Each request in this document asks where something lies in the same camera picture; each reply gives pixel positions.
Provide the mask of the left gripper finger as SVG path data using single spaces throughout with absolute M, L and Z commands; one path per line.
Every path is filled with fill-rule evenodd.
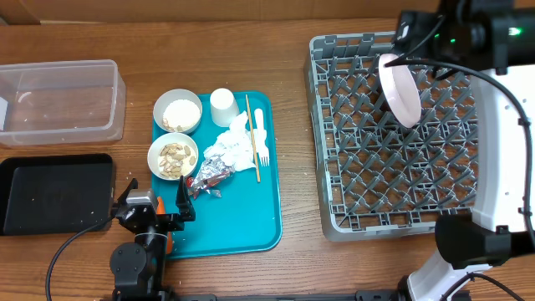
M 179 209 L 179 216 L 182 221 L 194 222 L 196 220 L 196 212 L 191 203 L 186 178 L 184 176 L 181 176 L 179 179 L 176 193 L 176 206 Z
M 118 197 L 117 201 L 114 203 L 112 208 L 113 209 L 119 209 L 121 206 L 125 205 L 126 204 L 126 199 L 127 199 L 128 195 L 130 194 L 130 192 L 133 189 L 137 189 L 137 188 L 138 188 L 138 181 L 135 178 L 133 178 L 130 181 L 130 184 L 123 191 L 123 193 Z

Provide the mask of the silver red foil wrapper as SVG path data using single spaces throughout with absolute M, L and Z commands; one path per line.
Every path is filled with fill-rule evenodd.
M 234 172 L 234 167 L 227 166 L 220 156 L 208 158 L 202 162 L 197 175 L 190 184 L 188 193 L 194 199 L 197 199 L 202 191 L 211 196 L 221 198 L 222 194 L 217 185 Z

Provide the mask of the white bowl with peanuts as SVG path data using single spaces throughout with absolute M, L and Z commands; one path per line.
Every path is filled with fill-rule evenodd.
M 147 154 L 147 163 L 154 176 L 162 180 L 178 181 L 196 169 L 199 150 L 196 142 L 182 133 L 168 133 L 155 139 Z

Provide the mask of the pink round plate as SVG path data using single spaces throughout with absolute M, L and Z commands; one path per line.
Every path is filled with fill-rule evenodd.
M 405 128 L 410 128 L 420 121 L 420 95 L 412 73 L 406 65 L 386 67 L 387 63 L 397 58 L 395 54 L 380 55 L 380 84 L 395 118 Z

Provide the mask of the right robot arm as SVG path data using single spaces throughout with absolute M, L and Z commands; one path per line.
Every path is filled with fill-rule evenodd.
M 420 118 L 413 65 L 435 79 L 471 79 L 479 171 L 468 215 L 436 222 L 436 252 L 404 277 L 395 300 L 467 300 L 465 284 L 534 251 L 534 11 L 511 1 L 443 1 L 433 13 L 405 10 L 380 81 L 395 118 Z

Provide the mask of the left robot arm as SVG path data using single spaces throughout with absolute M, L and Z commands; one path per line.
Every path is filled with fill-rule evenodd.
M 184 178 L 178 181 L 178 213 L 159 213 L 152 189 L 141 190 L 132 180 L 120 195 L 112 212 L 119 224 L 135 234 L 133 242 L 119 245 L 110 257 L 115 276 L 113 300 L 177 300 L 173 288 L 163 284 L 167 246 L 171 232 L 182 231 L 196 220 Z

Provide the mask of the black plastic waste bin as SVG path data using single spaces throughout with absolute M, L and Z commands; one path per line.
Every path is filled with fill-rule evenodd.
M 110 228 L 115 164 L 107 154 L 11 157 L 1 162 L 3 236 Z

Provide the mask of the grey dishwasher rack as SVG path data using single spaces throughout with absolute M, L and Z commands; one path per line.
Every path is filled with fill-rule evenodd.
M 476 198 L 477 118 L 470 81 L 410 72 L 421 120 L 403 127 L 382 93 L 389 32 L 322 35 L 304 66 L 324 236 L 333 242 L 430 233 Z

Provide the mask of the orange carrot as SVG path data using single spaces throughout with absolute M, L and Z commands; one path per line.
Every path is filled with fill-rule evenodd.
M 157 201 L 158 201 L 158 207 L 157 207 L 157 210 L 156 210 L 156 213 L 158 216 L 163 216 L 166 214 L 166 208 L 165 208 L 165 203 L 163 202 L 163 199 L 161 196 L 158 196 L 157 197 Z M 163 228 L 166 230 L 166 236 L 167 236 L 167 243 L 166 243 L 166 255 L 169 255 L 171 254 L 172 250 L 173 250 L 173 238 L 172 238 L 172 233 L 168 230 L 168 226 L 166 225 L 163 225 Z

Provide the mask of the teal serving tray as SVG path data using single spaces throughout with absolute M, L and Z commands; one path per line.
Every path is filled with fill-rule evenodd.
M 261 180 L 253 169 L 239 171 L 217 185 L 222 196 L 205 192 L 192 201 L 196 220 L 174 232 L 169 260 L 266 251 L 282 237 L 281 197 L 278 179 L 273 111 L 269 98 L 259 91 L 234 94 L 238 108 L 261 109 L 269 165 L 260 166 Z

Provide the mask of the crumpled white napkin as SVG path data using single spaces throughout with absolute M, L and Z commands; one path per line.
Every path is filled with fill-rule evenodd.
M 243 111 L 229 125 L 229 129 L 221 133 L 214 145 L 204 150 L 206 159 L 219 158 L 234 171 L 255 168 L 250 132 L 246 129 L 248 115 Z

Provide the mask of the grey bowl with rice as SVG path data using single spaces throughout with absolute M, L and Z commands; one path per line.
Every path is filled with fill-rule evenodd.
M 172 89 L 161 95 L 153 108 L 153 120 L 164 131 L 192 133 L 201 122 L 202 104 L 187 89 Z

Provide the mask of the white plastic fork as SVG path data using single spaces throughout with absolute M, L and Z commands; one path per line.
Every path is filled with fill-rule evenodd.
M 256 133 L 255 133 L 255 139 L 256 139 L 256 147 L 257 147 L 257 153 L 261 161 L 262 166 L 269 166 L 269 149 L 266 145 L 266 139 L 267 139 L 267 131 L 264 127 L 264 115 L 263 110 L 260 108 L 257 108 L 254 110 L 254 116 L 256 121 Z

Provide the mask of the white plastic cup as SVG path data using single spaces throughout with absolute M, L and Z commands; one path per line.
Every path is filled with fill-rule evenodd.
M 215 89 L 210 95 L 211 119 L 220 127 L 228 127 L 240 114 L 235 96 L 226 88 Z

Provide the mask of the wooden chopstick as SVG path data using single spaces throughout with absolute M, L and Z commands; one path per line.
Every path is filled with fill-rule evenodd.
M 254 138 L 255 137 L 254 129 L 253 129 L 253 124 L 252 124 L 252 112 L 251 112 L 250 102 L 249 102 L 249 98 L 247 94 L 245 94 L 245 98 L 246 98 L 246 107 L 247 107 L 247 118 L 248 118 L 248 124 L 249 124 L 249 129 L 250 129 L 250 137 L 251 137 L 251 142 L 252 142 L 252 156 L 253 156 L 253 161 L 254 161 L 255 169 L 256 169 L 257 183 L 260 183 L 261 176 L 260 176 L 259 163 L 258 163 L 258 158 L 257 158 L 256 141 Z

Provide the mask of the clear plastic storage bin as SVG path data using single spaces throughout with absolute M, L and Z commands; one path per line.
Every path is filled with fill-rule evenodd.
M 1 67 L 3 145 L 120 140 L 125 106 L 125 82 L 111 59 Z

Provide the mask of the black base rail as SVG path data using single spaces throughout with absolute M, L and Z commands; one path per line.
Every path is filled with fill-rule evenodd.
M 179 301 L 392 301 L 398 300 L 395 290 L 360 290 L 356 293 L 216 296 L 214 294 L 183 295 Z

